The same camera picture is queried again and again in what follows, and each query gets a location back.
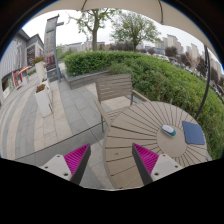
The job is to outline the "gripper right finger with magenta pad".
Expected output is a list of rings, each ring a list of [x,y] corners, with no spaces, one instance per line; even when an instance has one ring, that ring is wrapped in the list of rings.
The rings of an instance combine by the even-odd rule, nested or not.
[[[148,185],[182,169],[167,154],[158,155],[135,143],[132,144],[132,155],[144,185]]]

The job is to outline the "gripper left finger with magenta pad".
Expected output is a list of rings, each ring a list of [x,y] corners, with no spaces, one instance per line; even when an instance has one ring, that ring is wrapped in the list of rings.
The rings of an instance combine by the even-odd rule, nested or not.
[[[86,144],[65,156],[56,154],[42,166],[42,169],[79,185],[90,155],[90,144]]]

